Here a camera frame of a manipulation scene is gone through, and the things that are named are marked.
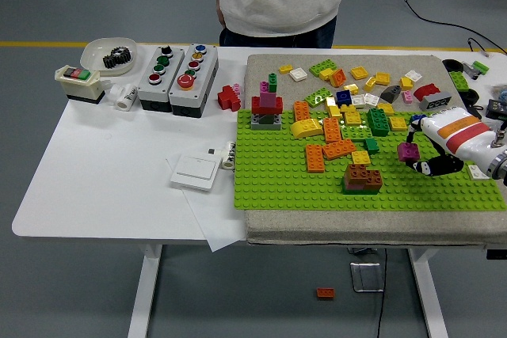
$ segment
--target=gray fabric board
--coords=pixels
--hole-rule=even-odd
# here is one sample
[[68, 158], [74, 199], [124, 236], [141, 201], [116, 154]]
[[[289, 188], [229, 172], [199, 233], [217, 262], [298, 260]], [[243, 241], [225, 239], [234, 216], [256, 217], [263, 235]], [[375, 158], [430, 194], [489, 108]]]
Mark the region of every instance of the gray fabric board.
[[[332, 59], [343, 68], [346, 85], [356, 83], [362, 90], [368, 80], [356, 81], [350, 69], [363, 66], [370, 76], [377, 71], [391, 75], [391, 84], [408, 71], [422, 75], [417, 86], [434, 83], [452, 94], [448, 107], [463, 106], [452, 80], [440, 59], [431, 55], [251, 55], [245, 75], [246, 108], [251, 97], [258, 96], [259, 82], [267, 81], [269, 73], [277, 73], [278, 95], [284, 109], [292, 109], [294, 101], [302, 100], [329, 83], [314, 77], [309, 68]], [[308, 73], [308, 79], [294, 82], [278, 68], [291, 64]], [[376, 85], [379, 96], [385, 86]], [[396, 111], [420, 112], [418, 102], [404, 104], [402, 97], [393, 103]], [[323, 110], [320, 105], [314, 110]], [[501, 192], [507, 199], [503, 185]], [[342, 244], [342, 245], [486, 245], [507, 244], [507, 214], [503, 211], [246, 211], [247, 241], [250, 244]]]

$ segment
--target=purple lego brick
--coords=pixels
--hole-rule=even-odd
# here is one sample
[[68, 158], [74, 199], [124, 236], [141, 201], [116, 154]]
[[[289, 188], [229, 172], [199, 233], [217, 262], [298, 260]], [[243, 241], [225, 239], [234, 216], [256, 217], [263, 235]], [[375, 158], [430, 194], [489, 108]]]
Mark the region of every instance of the purple lego brick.
[[398, 145], [399, 161], [417, 161], [421, 158], [417, 144], [413, 142], [401, 142]]

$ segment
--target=white table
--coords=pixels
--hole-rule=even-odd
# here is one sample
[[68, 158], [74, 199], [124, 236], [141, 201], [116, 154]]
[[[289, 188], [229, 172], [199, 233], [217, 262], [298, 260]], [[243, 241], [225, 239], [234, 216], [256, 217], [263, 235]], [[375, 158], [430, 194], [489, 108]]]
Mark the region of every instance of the white table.
[[[103, 78], [105, 83], [138, 83], [155, 48], [139, 45], [133, 69], [118, 78]], [[468, 62], [477, 59], [491, 68], [487, 77], [470, 82], [481, 94], [482, 105], [490, 97], [485, 84], [505, 82], [507, 67], [503, 55], [486, 59], [467, 52], [220, 47], [218, 74], [200, 119], [144, 111], [139, 101], [130, 112], [116, 110], [106, 98], [99, 105], [69, 101], [13, 220], [13, 232], [21, 237], [101, 239], [143, 245], [145, 257], [129, 337], [145, 336], [162, 245], [204, 240], [183, 193], [169, 186], [166, 159], [186, 150], [207, 152], [208, 148], [220, 148], [227, 140], [234, 140], [236, 114], [223, 111], [216, 94], [223, 85], [243, 83], [250, 54], [304, 52], [433, 54]], [[214, 186], [232, 184], [227, 176], [217, 181]], [[418, 249], [412, 250], [411, 256], [430, 334], [447, 336], [429, 272], [428, 259], [433, 253]]]

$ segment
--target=red lego brick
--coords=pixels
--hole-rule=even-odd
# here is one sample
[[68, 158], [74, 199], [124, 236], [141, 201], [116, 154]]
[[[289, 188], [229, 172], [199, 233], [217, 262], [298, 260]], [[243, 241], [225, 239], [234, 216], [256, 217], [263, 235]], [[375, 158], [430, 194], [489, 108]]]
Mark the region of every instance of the red lego brick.
[[440, 89], [435, 86], [434, 83], [430, 83], [429, 85], [421, 86], [419, 89], [414, 91], [414, 96], [418, 101], [422, 102], [422, 98], [427, 95], [432, 95], [439, 93]]
[[276, 107], [261, 107], [261, 98], [252, 97], [252, 113], [262, 115], [278, 115], [284, 111], [282, 97], [276, 97]]
[[241, 101], [229, 85], [224, 86], [218, 93], [218, 101], [222, 110], [230, 108], [232, 111], [238, 111], [241, 108]]

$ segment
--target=orange lego brick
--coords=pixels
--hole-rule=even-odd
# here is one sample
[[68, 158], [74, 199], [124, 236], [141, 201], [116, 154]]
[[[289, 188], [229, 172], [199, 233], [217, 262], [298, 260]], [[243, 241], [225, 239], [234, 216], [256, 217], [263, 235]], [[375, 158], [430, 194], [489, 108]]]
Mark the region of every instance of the orange lego brick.
[[330, 142], [339, 142], [341, 140], [340, 125], [336, 118], [324, 118], [324, 135], [326, 136], [326, 144]]
[[345, 83], [346, 80], [347, 80], [347, 78], [345, 76], [345, 72], [343, 71], [343, 69], [335, 70], [330, 75], [330, 81], [331, 81], [331, 85], [333, 87], [340, 87], [341, 85], [343, 85]]
[[299, 122], [306, 119], [311, 119], [308, 103], [305, 101], [294, 102], [294, 121]]
[[334, 288], [317, 288], [318, 298], [334, 298]]
[[322, 152], [326, 159], [334, 160], [357, 151], [356, 146], [350, 139], [340, 140], [339, 142], [332, 142], [322, 147]]
[[324, 173], [324, 157], [322, 156], [322, 147], [319, 144], [307, 144], [307, 171], [309, 173]]

